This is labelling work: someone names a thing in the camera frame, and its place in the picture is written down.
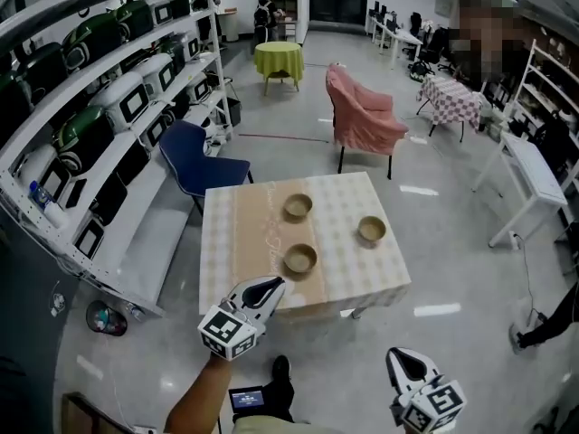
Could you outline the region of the person's legs in black trousers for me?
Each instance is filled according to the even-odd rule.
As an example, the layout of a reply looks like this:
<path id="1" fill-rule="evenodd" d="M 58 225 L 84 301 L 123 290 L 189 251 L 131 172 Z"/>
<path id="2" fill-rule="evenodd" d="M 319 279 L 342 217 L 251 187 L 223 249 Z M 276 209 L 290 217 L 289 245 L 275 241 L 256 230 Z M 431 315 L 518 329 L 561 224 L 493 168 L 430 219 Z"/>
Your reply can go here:
<path id="1" fill-rule="evenodd" d="M 262 388 L 265 410 L 269 416 L 293 423 L 290 413 L 295 395 L 291 383 L 291 365 L 286 355 L 278 355 L 272 364 L 271 381 Z"/>

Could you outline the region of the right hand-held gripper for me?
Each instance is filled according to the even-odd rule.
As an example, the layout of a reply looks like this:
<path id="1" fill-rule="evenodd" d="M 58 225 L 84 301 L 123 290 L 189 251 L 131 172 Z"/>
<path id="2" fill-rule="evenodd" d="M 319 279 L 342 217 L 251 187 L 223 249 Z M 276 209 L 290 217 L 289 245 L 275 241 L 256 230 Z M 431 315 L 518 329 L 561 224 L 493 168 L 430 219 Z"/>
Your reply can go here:
<path id="1" fill-rule="evenodd" d="M 432 380 L 408 391 L 413 381 L 426 381 L 439 374 L 430 357 L 408 348 L 392 348 L 386 355 L 391 385 L 398 396 L 391 404 L 394 423 L 410 434 L 443 434 L 456 427 L 466 406 L 465 394 L 457 380 Z"/>

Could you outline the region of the white rectangular table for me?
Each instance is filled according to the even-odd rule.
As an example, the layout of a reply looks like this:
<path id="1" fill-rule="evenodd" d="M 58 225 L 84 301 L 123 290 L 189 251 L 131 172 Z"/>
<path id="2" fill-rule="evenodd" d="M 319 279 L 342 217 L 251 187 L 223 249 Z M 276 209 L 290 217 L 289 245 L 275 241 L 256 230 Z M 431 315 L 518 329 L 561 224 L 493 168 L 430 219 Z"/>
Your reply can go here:
<path id="1" fill-rule="evenodd" d="M 549 215 L 552 216 L 568 205 L 564 191 L 538 148 L 533 143 L 506 131 L 500 133 L 498 145 L 490 153 L 482 171 L 474 181 L 472 192 L 478 191 L 489 170 L 498 160 L 506 167 L 522 200 L 522 206 L 489 240 L 490 248 L 503 241 L 515 229 L 516 224 L 536 206 L 548 207 Z"/>

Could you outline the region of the white metal shelving rack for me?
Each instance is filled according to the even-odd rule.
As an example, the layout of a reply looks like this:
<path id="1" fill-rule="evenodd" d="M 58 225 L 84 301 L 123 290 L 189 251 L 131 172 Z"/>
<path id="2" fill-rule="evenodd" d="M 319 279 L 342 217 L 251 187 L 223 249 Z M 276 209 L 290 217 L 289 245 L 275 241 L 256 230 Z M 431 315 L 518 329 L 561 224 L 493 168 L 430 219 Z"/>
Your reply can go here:
<path id="1" fill-rule="evenodd" d="M 215 3 L 209 3 L 209 8 L 202 11 L 202 18 L 209 16 L 214 23 L 216 8 Z M 13 206 L 0 194 L 6 211 L 17 218 L 24 231 L 45 247 L 62 268 L 88 280 L 96 288 L 124 299 L 135 311 L 162 314 L 157 303 L 159 294 L 190 212 L 197 209 L 193 199 L 179 188 L 162 156 L 160 138 L 178 119 L 201 127 L 206 135 L 210 127 L 216 127 L 216 139 L 206 137 L 204 143 L 204 154 L 216 157 L 221 145 L 231 135 L 232 124 L 215 29 L 211 29 L 210 42 L 208 48 L 203 47 L 198 23 L 184 34 L 173 35 L 167 40 L 176 67 L 185 70 L 185 83 L 158 120 L 140 136 L 149 156 L 147 165 L 128 187 L 128 204 L 122 210 L 120 223 L 107 229 L 90 262 L 81 263 L 70 257 L 54 255 L 23 228 Z"/>

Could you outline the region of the table with beige checked cloth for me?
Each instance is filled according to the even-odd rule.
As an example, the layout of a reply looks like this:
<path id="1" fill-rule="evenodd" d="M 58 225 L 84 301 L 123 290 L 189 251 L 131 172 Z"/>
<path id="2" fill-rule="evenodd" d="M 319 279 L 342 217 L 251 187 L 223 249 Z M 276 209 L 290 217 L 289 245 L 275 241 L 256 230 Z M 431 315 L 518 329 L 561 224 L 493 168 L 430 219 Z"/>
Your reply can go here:
<path id="1" fill-rule="evenodd" d="M 308 216 L 288 216 L 283 204 L 308 195 Z M 387 222 L 365 172 L 311 176 L 211 189 L 204 199 L 199 312 L 204 315 L 239 282 L 282 276 L 286 280 L 277 316 L 338 317 L 345 309 L 388 307 L 411 285 L 394 233 L 376 244 L 363 242 L 359 221 L 368 215 Z M 307 274 L 290 271 L 283 258 L 305 243 L 318 254 Z"/>

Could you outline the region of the clear water bottle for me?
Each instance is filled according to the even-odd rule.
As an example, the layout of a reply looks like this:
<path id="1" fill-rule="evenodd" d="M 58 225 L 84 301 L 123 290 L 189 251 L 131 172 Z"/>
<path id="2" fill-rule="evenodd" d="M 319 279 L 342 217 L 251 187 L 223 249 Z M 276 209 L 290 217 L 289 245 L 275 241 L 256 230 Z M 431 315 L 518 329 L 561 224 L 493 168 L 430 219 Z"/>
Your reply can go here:
<path id="1" fill-rule="evenodd" d="M 37 181 L 31 181 L 29 185 L 30 198 L 36 205 L 44 211 L 45 208 L 52 203 L 52 196 L 47 192 L 42 185 Z"/>

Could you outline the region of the white open shelving unit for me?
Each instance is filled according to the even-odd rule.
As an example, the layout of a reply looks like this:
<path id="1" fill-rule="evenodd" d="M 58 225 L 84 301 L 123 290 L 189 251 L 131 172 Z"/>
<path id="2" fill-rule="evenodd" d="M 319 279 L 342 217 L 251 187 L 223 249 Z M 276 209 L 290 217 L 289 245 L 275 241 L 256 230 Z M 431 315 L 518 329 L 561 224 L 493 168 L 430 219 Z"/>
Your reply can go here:
<path id="1" fill-rule="evenodd" d="M 517 87 L 513 117 L 524 121 L 528 133 L 566 125 L 565 158 L 572 165 L 579 160 L 579 74 L 536 42 Z"/>

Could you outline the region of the blue chair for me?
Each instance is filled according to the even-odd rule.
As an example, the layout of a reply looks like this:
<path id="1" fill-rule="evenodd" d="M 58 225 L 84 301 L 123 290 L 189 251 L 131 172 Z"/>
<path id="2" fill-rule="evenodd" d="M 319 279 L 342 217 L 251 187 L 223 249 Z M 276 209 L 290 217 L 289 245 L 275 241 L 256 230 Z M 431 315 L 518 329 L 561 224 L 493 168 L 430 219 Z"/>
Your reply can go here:
<path id="1" fill-rule="evenodd" d="M 205 131 L 182 119 L 176 120 L 159 141 L 159 149 L 181 189 L 204 215 L 200 200 L 209 189 L 254 183 L 250 163 L 245 160 L 204 154 Z"/>

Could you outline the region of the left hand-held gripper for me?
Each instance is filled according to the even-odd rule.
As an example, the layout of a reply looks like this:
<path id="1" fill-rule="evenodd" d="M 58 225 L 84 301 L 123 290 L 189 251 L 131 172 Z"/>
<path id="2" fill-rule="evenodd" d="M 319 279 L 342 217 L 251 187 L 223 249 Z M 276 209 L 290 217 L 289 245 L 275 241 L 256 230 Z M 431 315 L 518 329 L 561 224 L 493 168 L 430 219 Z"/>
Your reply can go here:
<path id="1" fill-rule="evenodd" d="M 245 354 L 265 333 L 266 327 L 260 322 L 271 317 L 283 295 L 284 278 L 281 276 L 252 278 L 237 284 L 225 300 L 243 306 L 246 316 L 211 306 L 197 327 L 202 344 L 227 361 Z"/>

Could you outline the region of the long white desk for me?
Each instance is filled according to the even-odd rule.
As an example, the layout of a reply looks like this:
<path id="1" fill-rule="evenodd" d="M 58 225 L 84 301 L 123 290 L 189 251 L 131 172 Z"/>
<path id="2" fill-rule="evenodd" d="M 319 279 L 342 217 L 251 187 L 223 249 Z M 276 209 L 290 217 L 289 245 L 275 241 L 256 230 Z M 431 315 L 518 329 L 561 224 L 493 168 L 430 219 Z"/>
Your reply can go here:
<path id="1" fill-rule="evenodd" d="M 388 36 L 390 38 L 391 44 L 389 48 L 389 69 L 391 71 L 395 68 L 396 60 L 398 59 L 401 52 L 402 43 L 408 43 L 416 48 L 413 60 L 417 61 L 418 53 L 422 47 L 422 41 L 420 41 L 417 37 L 411 35 L 404 29 L 398 29 L 393 32 L 387 28 L 386 24 L 378 22 L 374 16 L 370 18 L 370 24 L 372 28 L 372 43 L 378 43 L 378 50 L 380 54 L 384 53 L 385 37 Z"/>

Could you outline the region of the person's left forearm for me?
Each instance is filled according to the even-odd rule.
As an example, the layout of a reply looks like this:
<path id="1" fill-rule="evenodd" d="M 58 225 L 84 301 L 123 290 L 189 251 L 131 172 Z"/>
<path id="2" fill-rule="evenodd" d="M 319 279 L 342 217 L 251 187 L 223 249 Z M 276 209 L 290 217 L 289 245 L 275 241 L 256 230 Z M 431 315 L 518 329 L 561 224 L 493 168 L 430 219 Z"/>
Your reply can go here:
<path id="1" fill-rule="evenodd" d="M 211 354 L 194 383 L 169 412 L 165 434 L 212 434 L 232 379 L 232 363 Z"/>

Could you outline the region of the wooden cabinet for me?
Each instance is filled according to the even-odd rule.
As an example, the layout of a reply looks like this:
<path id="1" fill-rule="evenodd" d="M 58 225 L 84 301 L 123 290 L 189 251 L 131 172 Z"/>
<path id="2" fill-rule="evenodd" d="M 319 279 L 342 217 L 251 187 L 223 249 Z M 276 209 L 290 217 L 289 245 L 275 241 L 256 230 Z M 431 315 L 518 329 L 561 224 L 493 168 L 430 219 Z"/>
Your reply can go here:
<path id="1" fill-rule="evenodd" d="M 286 42 L 296 42 L 299 27 L 299 0 L 273 0 L 282 12 L 278 18 L 279 38 Z"/>

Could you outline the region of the shelved white and green appliances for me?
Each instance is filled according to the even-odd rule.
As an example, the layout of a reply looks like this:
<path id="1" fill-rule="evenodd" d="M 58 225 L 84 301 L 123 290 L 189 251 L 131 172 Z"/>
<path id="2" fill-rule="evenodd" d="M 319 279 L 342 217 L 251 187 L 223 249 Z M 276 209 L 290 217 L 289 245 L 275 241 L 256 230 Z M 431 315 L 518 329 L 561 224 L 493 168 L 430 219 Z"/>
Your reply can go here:
<path id="1" fill-rule="evenodd" d="M 54 255 L 90 262 L 120 223 L 140 136 L 185 83 L 167 40 L 202 16 L 189 0 L 0 0 L 0 194 Z"/>

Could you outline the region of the table with red checked cloth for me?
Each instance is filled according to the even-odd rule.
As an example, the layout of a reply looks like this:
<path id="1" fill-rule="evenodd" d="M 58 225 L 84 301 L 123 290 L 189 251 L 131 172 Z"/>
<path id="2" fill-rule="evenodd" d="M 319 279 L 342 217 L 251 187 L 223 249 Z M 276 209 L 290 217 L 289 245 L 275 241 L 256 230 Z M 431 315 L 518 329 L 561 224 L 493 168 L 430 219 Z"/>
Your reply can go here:
<path id="1" fill-rule="evenodd" d="M 419 115 L 422 108 L 428 103 L 433 106 L 429 136 L 439 125 L 460 123 L 460 141 L 462 141 L 466 124 L 475 129 L 479 127 L 481 112 L 479 93 L 470 91 L 455 79 L 446 79 L 431 74 L 425 76 L 416 99 L 423 101 L 416 115 Z"/>

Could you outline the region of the person's torso in beige shirt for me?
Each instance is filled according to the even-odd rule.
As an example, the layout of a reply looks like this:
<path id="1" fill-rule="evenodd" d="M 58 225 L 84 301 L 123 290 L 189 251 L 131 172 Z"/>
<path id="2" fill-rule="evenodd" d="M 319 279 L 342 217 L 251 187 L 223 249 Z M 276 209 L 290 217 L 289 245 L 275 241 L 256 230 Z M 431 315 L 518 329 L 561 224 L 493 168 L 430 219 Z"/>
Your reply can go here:
<path id="1" fill-rule="evenodd" d="M 238 419 L 232 434 L 324 434 L 324 430 L 269 416 L 250 416 Z"/>

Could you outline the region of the tan ceramic bowl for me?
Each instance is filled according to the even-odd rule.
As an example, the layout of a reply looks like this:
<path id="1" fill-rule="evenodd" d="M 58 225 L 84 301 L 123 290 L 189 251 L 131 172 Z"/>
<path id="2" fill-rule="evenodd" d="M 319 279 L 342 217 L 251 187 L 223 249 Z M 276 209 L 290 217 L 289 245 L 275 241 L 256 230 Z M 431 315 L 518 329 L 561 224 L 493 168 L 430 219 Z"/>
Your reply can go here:
<path id="1" fill-rule="evenodd" d="M 368 215 L 363 217 L 357 226 L 359 238 L 368 244 L 376 244 L 386 235 L 386 225 L 378 217 Z"/>
<path id="2" fill-rule="evenodd" d="M 311 198 L 304 193 L 290 195 L 283 204 L 285 213 L 295 219 L 307 217 L 312 207 L 313 202 Z"/>
<path id="3" fill-rule="evenodd" d="M 290 271 L 307 274 L 316 266 L 318 254 L 312 246 L 299 243 L 288 248 L 283 261 Z"/>

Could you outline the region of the round table with green cloth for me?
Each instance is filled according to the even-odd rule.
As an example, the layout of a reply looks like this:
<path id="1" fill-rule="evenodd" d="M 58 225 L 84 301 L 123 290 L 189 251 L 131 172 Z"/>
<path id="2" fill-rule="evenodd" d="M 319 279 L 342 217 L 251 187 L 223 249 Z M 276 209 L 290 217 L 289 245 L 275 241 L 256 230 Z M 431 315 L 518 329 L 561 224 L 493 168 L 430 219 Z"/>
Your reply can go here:
<path id="1" fill-rule="evenodd" d="M 268 95 L 270 80 L 291 79 L 296 91 L 303 79 L 302 47 L 296 42 L 264 42 L 256 45 L 253 54 L 256 71 L 263 77 L 263 95 Z"/>

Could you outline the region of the black screen device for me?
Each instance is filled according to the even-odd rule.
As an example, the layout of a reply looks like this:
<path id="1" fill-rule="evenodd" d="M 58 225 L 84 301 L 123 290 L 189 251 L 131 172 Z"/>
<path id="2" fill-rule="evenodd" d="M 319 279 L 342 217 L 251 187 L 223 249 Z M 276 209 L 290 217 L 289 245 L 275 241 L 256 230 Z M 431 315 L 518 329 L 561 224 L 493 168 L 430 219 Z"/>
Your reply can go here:
<path id="1" fill-rule="evenodd" d="M 228 394 L 233 412 L 239 414 L 245 411 L 256 411 L 262 407 L 264 405 L 262 389 L 262 386 L 230 389 Z"/>

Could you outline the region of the black office chair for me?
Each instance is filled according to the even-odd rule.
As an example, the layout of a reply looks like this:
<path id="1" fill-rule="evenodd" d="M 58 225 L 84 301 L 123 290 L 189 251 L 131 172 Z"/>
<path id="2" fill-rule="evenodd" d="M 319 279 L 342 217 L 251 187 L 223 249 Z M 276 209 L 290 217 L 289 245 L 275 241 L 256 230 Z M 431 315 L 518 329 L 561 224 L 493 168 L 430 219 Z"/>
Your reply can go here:
<path id="1" fill-rule="evenodd" d="M 440 62 L 443 52 L 449 48 L 449 41 L 449 29 L 439 27 L 434 31 L 428 45 L 425 48 L 421 48 L 418 60 L 420 64 L 426 68 L 427 73 L 434 74 L 432 64 L 438 64 Z"/>
<path id="2" fill-rule="evenodd" d="M 559 178 L 566 169 L 569 128 L 557 111 L 536 131 L 533 140 L 555 177 Z"/>

